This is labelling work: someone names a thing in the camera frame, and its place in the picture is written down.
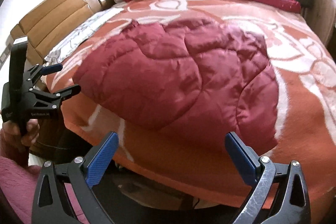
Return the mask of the left hand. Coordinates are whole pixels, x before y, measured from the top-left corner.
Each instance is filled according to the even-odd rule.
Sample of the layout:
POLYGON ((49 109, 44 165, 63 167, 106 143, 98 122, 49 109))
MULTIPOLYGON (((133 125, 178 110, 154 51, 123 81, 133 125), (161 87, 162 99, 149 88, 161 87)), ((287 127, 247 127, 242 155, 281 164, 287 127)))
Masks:
POLYGON ((39 136, 39 124, 37 119, 31 119, 26 123, 26 130, 21 133, 19 125, 8 121, 2 124, 1 142, 14 148, 31 147, 39 136))

